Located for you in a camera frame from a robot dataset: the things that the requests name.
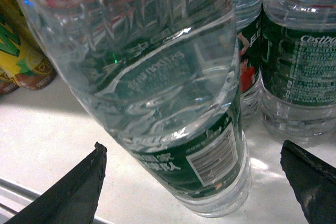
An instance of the lemon image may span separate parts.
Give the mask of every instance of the lemon image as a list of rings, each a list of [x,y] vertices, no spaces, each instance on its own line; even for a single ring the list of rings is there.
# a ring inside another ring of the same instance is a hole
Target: lemon image
[[[40,52],[38,52],[34,48],[30,48],[28,50],[26,56],[26,65],[34,73],[42,75],[51,73],[53,69],[48,59],[46,59]]]

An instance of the clear plastic bottle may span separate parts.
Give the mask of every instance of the clear plastic bottle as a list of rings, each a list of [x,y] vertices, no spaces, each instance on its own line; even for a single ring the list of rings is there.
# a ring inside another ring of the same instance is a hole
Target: clear plastic bottle
[[[240,56],[240,105],[247,126],[258,109],[261,65],[261,0],[234,0]]]
[[[261,110],[276,137],[316,145],[336,130],[336,0],[263,0]]]
[[[20,0],[83,107],[186,207],[239,208],[251,184],[230,0]]]

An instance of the water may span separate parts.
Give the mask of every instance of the water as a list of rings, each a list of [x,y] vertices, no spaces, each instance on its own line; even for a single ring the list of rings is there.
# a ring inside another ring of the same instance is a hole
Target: water
[[[336,125],[336,47],[327,39],[336,37],[336,0],[263,0],[263,4],[264,125],[281,140],[320,144]]]
[[[248,126],[258,109],[260,91],[260,59],[261,59],[261,1],[262,0],[234,0],[236,27],[248,41],[246,53],[241,51],[241,64],[247,61],[247,67],[240,70],[241,98],[243,125]]]
[[[250,186],[229,0],[22,0],[83,107],[177,199],[218,217]]]

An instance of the barcode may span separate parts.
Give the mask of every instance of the barcode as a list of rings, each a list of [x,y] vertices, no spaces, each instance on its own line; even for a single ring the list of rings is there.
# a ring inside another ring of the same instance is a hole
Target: barcode
[[[223,178],[238,160],[232,123],[212,143],[186,158],[203,186]]]

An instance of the white shelf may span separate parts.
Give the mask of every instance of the white shelf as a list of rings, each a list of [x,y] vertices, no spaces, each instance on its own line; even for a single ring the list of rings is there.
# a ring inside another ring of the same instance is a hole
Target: white shelf
[[[58,76],[39,91],[0,98],[0,177],[43,193],[94,149],[107,147],[106,177],[96,216],[113,224],[307,224],[280,165],[282,144],[258,118],[246,131],[253,184],[245,204],[218,219],[182,206],[94,121]],[[336,166],[336,137],[307,149]]]

